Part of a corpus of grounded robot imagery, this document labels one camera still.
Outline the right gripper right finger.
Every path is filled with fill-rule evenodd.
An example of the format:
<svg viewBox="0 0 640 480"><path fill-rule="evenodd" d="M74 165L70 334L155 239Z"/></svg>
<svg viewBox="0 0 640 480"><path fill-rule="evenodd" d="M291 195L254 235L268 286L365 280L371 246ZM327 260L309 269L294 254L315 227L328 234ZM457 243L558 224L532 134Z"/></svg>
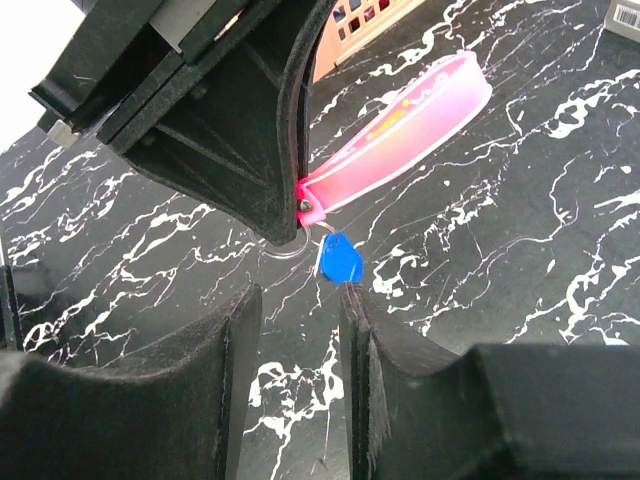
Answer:
<svg viewBox="0 0 640 480"><path fill-rule="evenodd" d="M455 355L340 289L354 479L635 479L635 346L481 344Z"/></svg>

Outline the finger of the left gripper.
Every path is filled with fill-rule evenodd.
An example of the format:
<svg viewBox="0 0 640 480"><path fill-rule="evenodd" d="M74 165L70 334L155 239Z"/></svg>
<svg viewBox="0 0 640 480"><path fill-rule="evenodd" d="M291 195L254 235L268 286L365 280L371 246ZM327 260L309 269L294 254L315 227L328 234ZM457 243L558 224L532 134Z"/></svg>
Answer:
<svg viewBox="0 0 640 480"><path fill-rule="evenodd" d="M307 102L329 1L227 1L98 130L147 178L238 219L275 245L297 235Z"/></svg>

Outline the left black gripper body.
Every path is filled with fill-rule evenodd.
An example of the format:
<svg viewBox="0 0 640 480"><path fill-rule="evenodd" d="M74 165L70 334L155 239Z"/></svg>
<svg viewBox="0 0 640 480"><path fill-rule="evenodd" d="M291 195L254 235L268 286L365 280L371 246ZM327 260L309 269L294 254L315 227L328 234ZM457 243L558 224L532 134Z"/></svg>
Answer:
<svg viewBox="0 0 640 480"><path fill-rule="evenodd" d="M179 52L211 15L218 34L237 15L227 1L82 1L83 20L44 78L31 90L43 106L39 128L72 145L95 134L161 62Z"/></svg>

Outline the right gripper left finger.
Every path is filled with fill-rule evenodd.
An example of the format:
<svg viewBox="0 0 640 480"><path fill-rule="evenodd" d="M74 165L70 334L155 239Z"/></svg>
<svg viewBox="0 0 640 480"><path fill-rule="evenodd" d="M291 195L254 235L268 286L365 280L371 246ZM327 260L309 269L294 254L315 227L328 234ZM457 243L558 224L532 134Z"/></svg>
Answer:
<svg viewBox="0 0 640 480"><path fill-rule="evenodd" d="M1 355L5 479L233 479L262 322L249 284L97 368Z"/></svg>

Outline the silver key with blue tag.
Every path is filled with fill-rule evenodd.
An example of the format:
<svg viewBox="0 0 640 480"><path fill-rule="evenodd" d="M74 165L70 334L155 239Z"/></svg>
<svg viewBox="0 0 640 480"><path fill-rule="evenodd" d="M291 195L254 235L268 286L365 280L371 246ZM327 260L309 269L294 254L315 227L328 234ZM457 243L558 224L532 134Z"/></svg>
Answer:
<svg viewBox="0 0 640 480"><path fill-rule="evenodd" d="M328 230L321 239L313 275L322 276L336 284L360 283L364 274L364 261L351 241L342 231L326 222L318 222Z"/></svg>

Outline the red strap keychain with ring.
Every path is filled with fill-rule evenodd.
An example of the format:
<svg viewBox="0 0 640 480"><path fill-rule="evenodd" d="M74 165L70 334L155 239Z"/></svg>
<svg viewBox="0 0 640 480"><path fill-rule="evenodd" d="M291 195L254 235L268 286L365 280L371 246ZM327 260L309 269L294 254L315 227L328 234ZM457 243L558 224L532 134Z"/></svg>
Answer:
<svg viewBox="0 0 640 480"><path fill-rule="evenodd" d="M303 231L411 169L473 120L491 94L475 52L441 59L299 181L297 220Z"/></svg>

